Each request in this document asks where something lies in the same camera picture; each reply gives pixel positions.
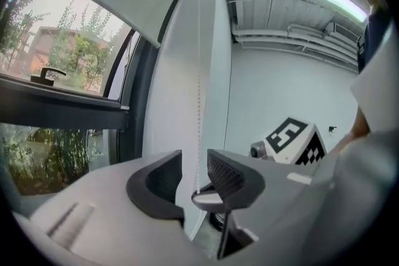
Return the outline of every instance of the gray floor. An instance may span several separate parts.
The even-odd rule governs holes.
[[[193,239],[193,244],[201,249],[209,259],[216,259],[220,237],[221,232],[209,223],[209,218],[206,216]]]

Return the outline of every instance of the window handle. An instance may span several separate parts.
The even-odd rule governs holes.
[[[62,75],[67,75],[64,71],[59,70],[57,68],[43,67],[42,70],[40,71],[40,75],[31,75],[31,82],[44,84],[52,87],[54,85],[54,80],[46,78],[47,71],[54,71]]]

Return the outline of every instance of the textured black pad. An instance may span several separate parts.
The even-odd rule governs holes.
[[[257,171],[215,150],[208,150],[208,176],[227,211],[249,207],[265,188]]]
[[[178,150],[132,174],[126,191],[134,205],[148,216],[177,219],[183,226],[183,209],[175,205],[181,177],[181,150]]]

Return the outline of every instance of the light fixture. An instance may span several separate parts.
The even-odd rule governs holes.
[[[358,5],[353,3],[351,0],[327,0],[332,4],[335,4],[339,8],[343,9],[347,13],[351,14],[354,18],[363,22],[367,18],[367,13],[362,10]]]

